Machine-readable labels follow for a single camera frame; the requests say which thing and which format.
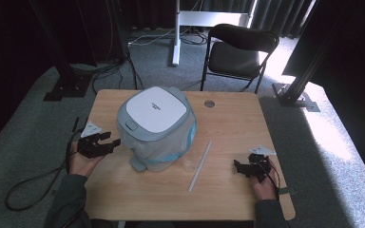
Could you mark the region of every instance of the person's left hand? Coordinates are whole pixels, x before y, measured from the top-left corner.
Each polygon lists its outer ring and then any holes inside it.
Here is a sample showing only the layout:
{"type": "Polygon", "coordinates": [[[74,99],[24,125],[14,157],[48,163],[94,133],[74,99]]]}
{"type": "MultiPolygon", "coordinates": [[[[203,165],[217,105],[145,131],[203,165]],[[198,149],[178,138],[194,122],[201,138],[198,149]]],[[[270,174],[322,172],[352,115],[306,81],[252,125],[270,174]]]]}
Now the person's left hand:
{"type": "MultiPolygon", "coordinates": [[[[78,151],[78,143],[73,142],[71,147],[72,153],[78,151]]],[[[76,174],[81,176],[90,177],[90,174],[93,172],[96,165],[104,158],[105,156],[100,156],[97,158],[88,159],[80,153],[74,153],[69,158],[69,174],[76,174]]]]}

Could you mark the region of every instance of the chair backrest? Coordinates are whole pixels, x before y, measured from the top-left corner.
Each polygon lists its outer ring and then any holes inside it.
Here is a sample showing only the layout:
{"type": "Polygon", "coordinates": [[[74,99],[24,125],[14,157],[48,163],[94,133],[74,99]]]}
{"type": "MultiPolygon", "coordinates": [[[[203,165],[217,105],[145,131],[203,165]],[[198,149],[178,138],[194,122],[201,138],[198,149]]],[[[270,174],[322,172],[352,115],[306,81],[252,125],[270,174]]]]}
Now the chair backrest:
{"type": "Polygon", "coordinates": [[[208,45],[212,37],[239,49],[259,50],[271,54],[279,44],[279,37],[269,30],[255,30],[228,24],[218,24],[208,33],[208,45]]]}

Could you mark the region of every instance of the person's right hand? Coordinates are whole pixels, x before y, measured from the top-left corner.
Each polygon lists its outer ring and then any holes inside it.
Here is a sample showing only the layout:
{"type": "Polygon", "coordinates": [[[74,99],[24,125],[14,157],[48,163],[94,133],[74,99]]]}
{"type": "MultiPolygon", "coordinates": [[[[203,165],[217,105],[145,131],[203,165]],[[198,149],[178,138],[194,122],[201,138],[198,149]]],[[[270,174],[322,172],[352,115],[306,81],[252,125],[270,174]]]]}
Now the person's right hand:
{"type": "MultiPolygon", "coordinates": [[[[269,162],[271,163],[271,166],[275,167],[275,165],[272,163],[271,160],[269,160],[269,162]]],[[[275,173],[276,173],[275,169],[271,168],[269,176],[272,178],[274,182],[276,182],[275,173]]],[[[259,182],[257,177],[251,177],[250,182],[258,201],[277,199],[275,186],[268,177],[265,177],[265,179],[262,182],[259,182]]]]}

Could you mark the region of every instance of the wooden table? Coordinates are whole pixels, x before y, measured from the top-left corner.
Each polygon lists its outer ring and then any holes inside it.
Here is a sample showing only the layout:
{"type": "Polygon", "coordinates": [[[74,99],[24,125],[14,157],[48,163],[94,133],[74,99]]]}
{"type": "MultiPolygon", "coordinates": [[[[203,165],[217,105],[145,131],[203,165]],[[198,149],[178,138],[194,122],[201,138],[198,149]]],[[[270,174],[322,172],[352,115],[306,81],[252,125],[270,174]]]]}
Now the wooden table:
{"type": "MultiPolygon", "coordinates": [[[[116,126],[120,105],[137,91],[101,90],[89,120],[118,139],[116,126]]],[[[274,146],[257,95],[233,92],[185,92],[197,116],[198,131],[188,153],[212,147],[194,190],[188,187],[195,172],[178,159],[166,170],[136,172],[128,160],[132,152],[116,147],[96,167],[86,183],[86,211],[91,219],[110,220],[254,220],[255,197],[249,180],[233,164],[248,163],[249,148],[274,146]],[[205,101],[215,106],[207,107],[205,101]]],[[[271,156],[286,186],[277,156],[271,156]]],[[[280,196],[286,219],[295,216],[289,194],[280,196]]]]}

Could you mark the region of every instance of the person's hand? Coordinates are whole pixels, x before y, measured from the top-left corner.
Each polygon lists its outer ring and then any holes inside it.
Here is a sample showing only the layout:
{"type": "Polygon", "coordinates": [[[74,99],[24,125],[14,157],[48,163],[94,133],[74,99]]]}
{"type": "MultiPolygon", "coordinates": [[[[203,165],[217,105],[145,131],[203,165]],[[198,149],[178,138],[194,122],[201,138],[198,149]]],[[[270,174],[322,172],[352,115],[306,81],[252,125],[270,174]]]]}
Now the person's hand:
{"type": "MultiPolygon", "coordinates": [[[[271,163],[271,166],[275,167],[271,160],[269,160],[269,162],[271,163]]],[[[274,168],[271,168],[271,171],[269,171],[269,176],[276,182],[274,168]]],[[[251,177],[250,182],[258,201],[277,199],[275,186],[268,177],[265,177],[262,182],[259,182],[257,177],[251,177]]]]}
{"type": "MultiPolygon", "coordinates": [[[[73,142],[71,152],[74,153],[76,151],[78,151],[78,143],[73,142]]],[[[69,174],[77,174],[88,178],[99,161],[101,161],[104,157],[105,156],[100,156],[88,159],[80,153],[74,153],[69,158],[69,174]]]]}

